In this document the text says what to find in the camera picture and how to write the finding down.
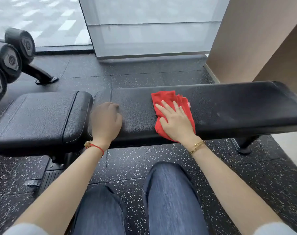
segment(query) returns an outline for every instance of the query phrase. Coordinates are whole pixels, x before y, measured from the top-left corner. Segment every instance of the person's left hand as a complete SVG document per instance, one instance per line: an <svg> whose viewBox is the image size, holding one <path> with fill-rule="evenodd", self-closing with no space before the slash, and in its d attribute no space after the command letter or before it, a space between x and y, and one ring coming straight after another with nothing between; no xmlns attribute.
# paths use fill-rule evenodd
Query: person's left hand
<svg viewBox="0 0 297 235"><path fill-rule="evenodd" d="M122 115L117 113L118 104L106 102L91 113L92 143L105 151L118 136L122 126Z"/></svg>

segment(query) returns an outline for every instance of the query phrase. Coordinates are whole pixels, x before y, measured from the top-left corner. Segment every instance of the white sleeve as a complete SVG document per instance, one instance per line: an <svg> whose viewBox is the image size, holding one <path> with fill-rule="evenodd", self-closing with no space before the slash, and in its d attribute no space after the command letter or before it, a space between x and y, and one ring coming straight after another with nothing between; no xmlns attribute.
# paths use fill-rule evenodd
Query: white sleeve
<svg viewBox="0 0 297 235"><path fill-rule="evenodd" d="M288 225L282 222L273 222L259 227L253 235L297 235Z"/></svg>
<svg viewBox="0 0 297 235"><path fill-rule="evenodd" d="M42 228L30 224L19 223L9 228L3 235L48 235Z"/></svg>

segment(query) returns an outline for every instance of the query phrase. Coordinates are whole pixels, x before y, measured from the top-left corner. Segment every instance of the blue denim jeans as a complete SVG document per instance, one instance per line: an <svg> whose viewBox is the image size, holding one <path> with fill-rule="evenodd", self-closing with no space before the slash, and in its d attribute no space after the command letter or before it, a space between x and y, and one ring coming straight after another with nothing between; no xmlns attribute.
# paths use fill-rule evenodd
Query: blue denim jeans
<svg viewBox="0 0 297 235"><path fill-rule="evenodd" d="M208 235L197 194L182 167L158 162L143 185L150 235ZM73 235L128 234L127 210L107 186L95 186L82 198Z"/></svg>

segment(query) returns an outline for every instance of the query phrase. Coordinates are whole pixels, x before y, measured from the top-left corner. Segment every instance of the black leather bench pad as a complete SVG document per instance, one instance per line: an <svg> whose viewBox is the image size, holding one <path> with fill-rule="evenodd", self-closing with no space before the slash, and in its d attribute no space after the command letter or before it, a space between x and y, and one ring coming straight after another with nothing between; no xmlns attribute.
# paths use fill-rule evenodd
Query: black leather bench pad
<svg viewBox="0 0 297 235"><path fill-rule="evenodd" d="M196 134L205 140L297 131L297 95L279 82L108 89L96 94L94 105L120 106L123 125L111 147L171 143L154 130L151 93L161 90L188 98Z"/></svg>
<svg viewBox="0 0 297 235"><path fill-rule="evenodd" d="M82 148L86 139L88 92L24 94L0 117L0 154L56 155Z"/></svg>

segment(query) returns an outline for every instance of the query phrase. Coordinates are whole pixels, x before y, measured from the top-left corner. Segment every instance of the person's left arm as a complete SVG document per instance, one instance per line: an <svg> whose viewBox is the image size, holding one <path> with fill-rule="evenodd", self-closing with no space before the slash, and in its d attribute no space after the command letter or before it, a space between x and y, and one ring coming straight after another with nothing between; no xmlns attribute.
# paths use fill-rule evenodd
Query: person's left arm
<svg viewBox="0 0 297 235"><path fill-rule="evenodd" d="M117 104L106 102L92 114L92 143L108 149L122 125L122 116L116 113ZM102 151L87 148L17 219L14 225L34 224L49 235L65 233L88 183L101 159Z"/></svg>

